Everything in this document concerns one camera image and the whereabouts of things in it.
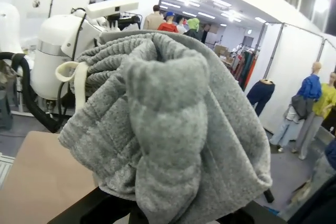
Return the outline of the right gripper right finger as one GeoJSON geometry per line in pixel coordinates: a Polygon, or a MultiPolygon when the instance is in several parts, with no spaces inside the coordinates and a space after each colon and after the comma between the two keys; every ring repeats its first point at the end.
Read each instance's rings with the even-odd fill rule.
{"type": "Polygon", "coordinates": [[[222,224],[286,224],[277,216],[278,211],[262,206],[255,201],[237,211],[216,220],[222,224]]]}

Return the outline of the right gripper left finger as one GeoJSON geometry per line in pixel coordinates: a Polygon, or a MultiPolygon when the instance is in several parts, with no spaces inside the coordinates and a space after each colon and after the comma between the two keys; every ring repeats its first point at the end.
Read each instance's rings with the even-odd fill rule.
{"type": "Polygon", "coordinates": [[[135,201],[118,198],[97,187],[50,220],[48,224],[114,223],[128,215],[135,206],[135,201]]]}

